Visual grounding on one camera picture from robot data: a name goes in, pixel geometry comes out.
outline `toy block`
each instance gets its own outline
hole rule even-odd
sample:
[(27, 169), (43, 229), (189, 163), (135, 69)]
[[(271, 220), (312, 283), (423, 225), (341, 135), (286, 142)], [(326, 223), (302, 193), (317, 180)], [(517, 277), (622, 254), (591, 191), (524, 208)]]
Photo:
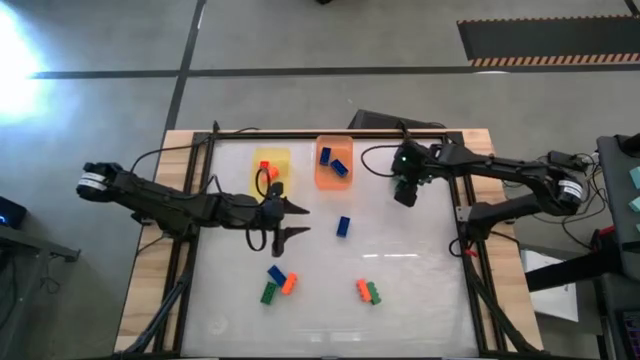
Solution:
[[(273, 184), (273, 180), (277, 178), (279, 174), (280, 174), (280, 171), (278, 171), (278, 168), (276, 166), (269, 167), (269, 178), (271, 178), (272, 184)], [(264, 173), (262, 174), (262, 182), (263, 183), (267, 182), (267, 175), (265, 175)]]
[(276, 292), (276, 284), (271, 281), (267, 282), (267, 286), (264, 288), (262, 292), (262, 298), (260, 302), (263, 304), (271, 305), (271, 300), (273, 299), (273, 294)]
[(364, 302), (371, 301), (371, 294), (369, 293), (369, 288), (367, 287), (367, 283), (364, 279), (358, 280), (356, 282), (356, 286), (358, 287), (358, 292), (360, 292), (360, 297)]
[(331, 162), (331, 168), (338, 174), (340, 177), (345, 177), (349, 173), (349, 169), (347, 169), (340, 160), (335, 159)]
[(382, 299), (380, 299), (380, 295), (378, 295), (378, 289), (376, 289), (376, 285), (373, 281), (369, 281), (367, 283), (367, 288), (369, 289), (369, 293), (371, 294), (371, 303), (373, 305), (379, 304)]
[(631, 180), (633, 180), (636, 189), (640, 190), (640, 166), (629, 171), (629, 174), (631, 174)]
[(293, 286), (296, 284), (296, 281), (298, 281), (298, 275), (296, 275), (295, 273), (289, 273), (289, 276), (287, 276), (287, 281), (282, 287), (282, 293), (285, 295), (291, 295)]
[(277, 266), (273, 265), (271, 268), (269, 268), (269, 270), (267, 270), (267, 272), (269, 273), (269, 275), (271, 275), (271, 278), (273, 278), (278, 286), (282, 287), (284, 286), (284, 283), (287, 282), (287, 277), (284, 276), (282, 271), (280, 271)]
[(338, 231), (336, 233), (336, 235), (338, 235), (339, 237), (347, 237), (347, 230), (349, 229), (349, 222), (351, 221), (350, 218), (346, 217), (346, 216), (341, 216), (340, 217), (340, 223), (338, 224)]
[(633, 211), (635, 212), (640, 212), (640, 197), (635, 198), (635, 200), (633, 200), (632, 202), (629, 203), (629, 206), (631, 206), (631, 208), (633, 209)]
[(329, 165), (329, 157), (331, 156), (331, 148), (322, 148), (322, 153), (320, 154), (320, 165)]

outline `black mat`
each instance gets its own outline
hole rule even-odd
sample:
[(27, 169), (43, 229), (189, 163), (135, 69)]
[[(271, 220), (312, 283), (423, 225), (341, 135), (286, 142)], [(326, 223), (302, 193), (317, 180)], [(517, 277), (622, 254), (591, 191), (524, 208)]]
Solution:
[(640, 60), (632, 16), (459, 21), (474, 66), (619, 63)]

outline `translucent orange bin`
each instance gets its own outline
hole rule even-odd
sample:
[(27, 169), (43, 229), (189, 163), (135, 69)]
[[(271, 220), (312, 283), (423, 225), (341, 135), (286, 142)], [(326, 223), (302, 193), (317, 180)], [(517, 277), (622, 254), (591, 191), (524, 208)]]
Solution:
[[(329, 165), (320, 165), (322, 148), (330, 148)], [(340, 177), (331, 168), (333, 160), (340, 160), (349, 172)], [(316, 139), (316, 186), (320, 190), (346, 190), (353, 181), (353, 138), (351, 136), (320, 135)]]

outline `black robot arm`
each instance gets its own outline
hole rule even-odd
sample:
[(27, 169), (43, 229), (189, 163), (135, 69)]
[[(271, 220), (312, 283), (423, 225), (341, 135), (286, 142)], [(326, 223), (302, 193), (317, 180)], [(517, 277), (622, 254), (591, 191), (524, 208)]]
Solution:
[(280, 228), (285, 214), (308, 214), (282, 195), (282, 183), (269, 187), (266, 198), (258, 201), (249, 195), (198, 193), (187, 195), (123, 170), (115, 163), (87, 163), (76, 192), (89, 201), (116, 202), (130, 210), (135, 220), (153, 219), (158, 227), (174, 238), (190, 240), (196, 226), (274, 232), (273, 256), (284, 252), (285, 241), (309, 228)]
[(488, 238), (500, 221), (545, 212), (553, 216), (574, 215), (582, 203), (582, 186), (561, 166), (473, 153), (462, 145), (433, 144), (425, 147), (405, 138), (394, 156), (391, 171), (398, 178), (395, 199), (413, 206), (419, 185), (436, 178), (478, 175), (521, 183), (532, 193), (498, 204), (480, 202), (458, 208), (458, 221), (471, 241)]

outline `wooden board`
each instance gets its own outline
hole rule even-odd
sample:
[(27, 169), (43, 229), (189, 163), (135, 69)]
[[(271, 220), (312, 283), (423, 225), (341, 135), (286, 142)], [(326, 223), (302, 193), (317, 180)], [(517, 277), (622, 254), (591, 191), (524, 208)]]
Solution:
[[(291, 130), (291, 132), (305, 131), (307, 130)], [(342, 131), (345, 134), (349, 132), (348, 130), (331, 131)], [(370, 131), (389, 132), (389, 130)], [(462, 131), (465, 146), (478, 154), (494, 152), (487, 129), (447, 129), (442, 131)], [(167, 132), (163, 146), (174, 147), (189, 145), (191, 144), (194, 132), (197, 131), (169, 131)], [(182, 190), (188, 156), (188, 149), (162, 153), (155, 181)], [(202, 171), (201, 164), (202, 159), (199, 159), (194, 177), (194, 189), (199, 187), (198, 180), (200, 179)], [(496, 203), (505, 200), (502, 185), (498, 180), (474, 176), (473, 185), (477, 201)], [(496, 227), (496, 230), (508, 235), (513, 235), (513, 228), (511, 226), (499, 225)], [(159, 235), (160, 231), (157, 228), (145, 228), (141, 235), (140, 247), (157, 239)], [(495, 235), (492, 235), (486, 244), (500, 306), (527, 341), (538, 349), (542, 349), (542, 340), (533, 312), (531, 297), (529, 296), (517, 245)], [(162, 300), (162, 291), (170, 251), (171, 241), (160, 241), (158, 244), (145, 250), (145, 252), (136, 259), (115, 344), (115, 351), (123, 350), (131, 345), (157, 311)], [(186, 254), (186, 249), (183, 249), (182, 254)], [(172, 309), (172, 316), (165, 338), (165, 348), (167, 349), (169, 349), (173, 343), (173, 329), (175, 328), (177, 309), (178, 305), (176, 304)], [(494, 348), (493, 331), (491, 330), (491, 323), (486, 310), (483, 311), (483, 318), (488, 343), (490, 344), (490, 348)]]

